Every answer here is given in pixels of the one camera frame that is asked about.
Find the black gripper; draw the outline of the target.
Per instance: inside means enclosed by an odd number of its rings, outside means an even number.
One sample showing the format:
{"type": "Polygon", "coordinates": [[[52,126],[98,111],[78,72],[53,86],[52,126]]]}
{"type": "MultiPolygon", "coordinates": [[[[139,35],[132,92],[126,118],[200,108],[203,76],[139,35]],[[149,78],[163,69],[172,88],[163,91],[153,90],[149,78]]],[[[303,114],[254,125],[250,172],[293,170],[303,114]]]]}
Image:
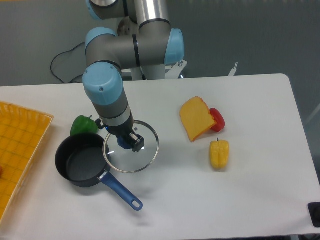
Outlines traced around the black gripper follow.
{"type": "Polygon", "coordinates": [[[145,139],[141,135],[133,133],[133,117],[129,117],[126,122],[118,126],[106,125],[100,118],[95,121],[95,124],[100,130],[106,128],[111,135],[130,145],[133,152],[139,152],[145,146],[145,139]]]}

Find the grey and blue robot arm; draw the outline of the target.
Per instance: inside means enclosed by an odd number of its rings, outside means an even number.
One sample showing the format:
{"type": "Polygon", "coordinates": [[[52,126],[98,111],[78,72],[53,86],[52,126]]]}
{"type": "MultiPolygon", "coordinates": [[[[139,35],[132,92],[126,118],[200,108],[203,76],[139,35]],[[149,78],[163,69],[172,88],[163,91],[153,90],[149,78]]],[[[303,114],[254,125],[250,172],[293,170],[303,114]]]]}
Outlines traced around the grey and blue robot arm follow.
{"type": "Polygon", "coordinates": [[[145,141],[133,130],[122,70],[180,62],[185,55],[183,34],[172,28],[165,0],[88,0],[86,5],[94,19],[127,17],[137,23],[137,32],[127,35],[106,27],[86,35],[82,83],[102,127],[139,152],[145,141]]]}

